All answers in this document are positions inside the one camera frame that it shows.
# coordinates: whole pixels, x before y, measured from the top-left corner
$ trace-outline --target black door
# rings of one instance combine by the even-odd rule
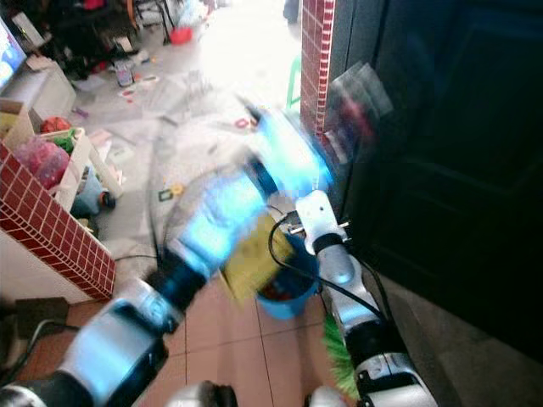
[[[347,193],[357,250],[543,360],[543,2],[383,12],[372,61],[395,111]]]

